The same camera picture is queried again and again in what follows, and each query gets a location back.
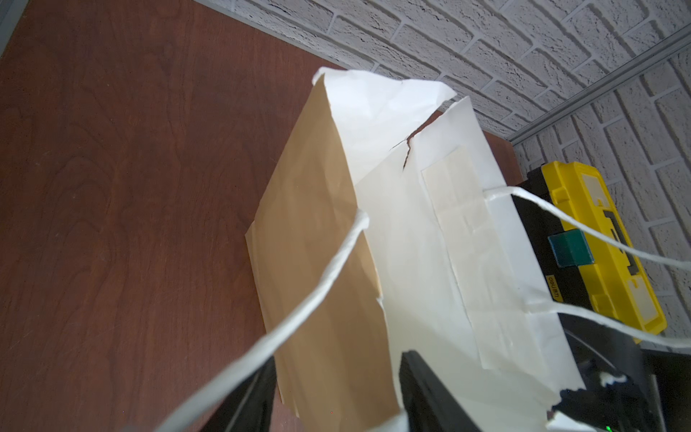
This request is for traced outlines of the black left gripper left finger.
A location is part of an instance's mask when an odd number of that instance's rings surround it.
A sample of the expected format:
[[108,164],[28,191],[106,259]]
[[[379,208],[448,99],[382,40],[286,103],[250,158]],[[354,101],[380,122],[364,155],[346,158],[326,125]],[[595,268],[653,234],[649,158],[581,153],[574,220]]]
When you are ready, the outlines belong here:
[[270,357],[223,400],[201,432],[269,431],[276,386],[275,359]]

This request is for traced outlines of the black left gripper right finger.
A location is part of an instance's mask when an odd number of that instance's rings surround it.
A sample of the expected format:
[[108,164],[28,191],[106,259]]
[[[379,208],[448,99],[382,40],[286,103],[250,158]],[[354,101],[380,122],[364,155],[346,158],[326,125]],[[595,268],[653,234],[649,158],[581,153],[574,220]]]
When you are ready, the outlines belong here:
[[409,431],[480,432],[417,351],[401,355],[399,383]]

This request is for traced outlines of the brown paper bag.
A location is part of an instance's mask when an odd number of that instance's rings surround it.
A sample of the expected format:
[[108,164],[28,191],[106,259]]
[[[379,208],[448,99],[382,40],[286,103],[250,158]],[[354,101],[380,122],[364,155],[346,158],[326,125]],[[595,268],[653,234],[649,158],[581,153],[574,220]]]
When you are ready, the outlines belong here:
[[266,334],[161,425],[183,431],[273,357],[275,396],[309,431],[409,431],[415,350],[480,431],[577,431],[553,413],[585,387],[559,316],[686,349],[551,295],[514,204],[644,261],[508,185],[469,98],[438,81],[320,69],[247,233]]

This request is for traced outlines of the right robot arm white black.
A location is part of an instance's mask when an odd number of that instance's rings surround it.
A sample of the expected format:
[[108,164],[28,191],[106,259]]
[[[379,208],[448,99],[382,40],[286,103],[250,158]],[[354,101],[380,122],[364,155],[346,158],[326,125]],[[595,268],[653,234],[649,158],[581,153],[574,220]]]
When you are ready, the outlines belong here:
[[644,348],[580,317],[561,325],[585,387],[552,407],[602,431],[689,431],[690,356]]

